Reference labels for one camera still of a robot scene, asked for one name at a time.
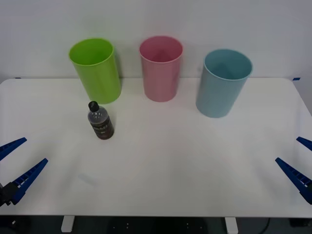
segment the bottle label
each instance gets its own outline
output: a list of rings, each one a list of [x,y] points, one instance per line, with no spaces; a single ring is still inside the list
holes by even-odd
[[[97,137],[100,139],[103,140],[109,139],[114,134],[114,128],[109,117],[103,123],[100,124],[91,123],[91,126],[95,131]]]

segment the blue cup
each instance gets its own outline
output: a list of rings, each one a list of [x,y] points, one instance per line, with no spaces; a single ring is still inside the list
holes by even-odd
[[[197,109],[212,118],[226,116],[252,70],[252,62],[240,52],[227,49],[210,52],[204,60]]]

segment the plastic cup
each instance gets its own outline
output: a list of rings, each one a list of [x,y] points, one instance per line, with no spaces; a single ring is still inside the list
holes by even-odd
[[[210,52],[204,60],[196,99],[198,110],[208,117],[226,116],[252,70],[252,62],[240,52],[227,49]]]
[[[145,95],[158,102],[174,98],[180,77],[182,44],[175,38],[155,36],[140,46]]]
[[[119,97],[121,87],[114,47],[108,40],[83,40],[71,48],[69,58],[90,100],[106,104]]]

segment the black cable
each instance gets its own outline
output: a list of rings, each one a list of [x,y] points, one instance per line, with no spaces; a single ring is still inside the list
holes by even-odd
[[[271,221],[271,218],[268,219],[267,225],[265,225],[264,229],[263,229],[261,232],[259,232],[258,234],[264,234],[264,233],[265,233],[265,231],[266,231],[266,230],[268,229],[268,227],[269,227],[270,221]]]

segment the green cup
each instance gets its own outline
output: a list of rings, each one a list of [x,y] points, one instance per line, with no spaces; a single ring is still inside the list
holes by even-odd
[[[108,40],[83,40],[71,48],[69,58],[90,100],[106,104],[119,97],[121,87],[114,47]]]

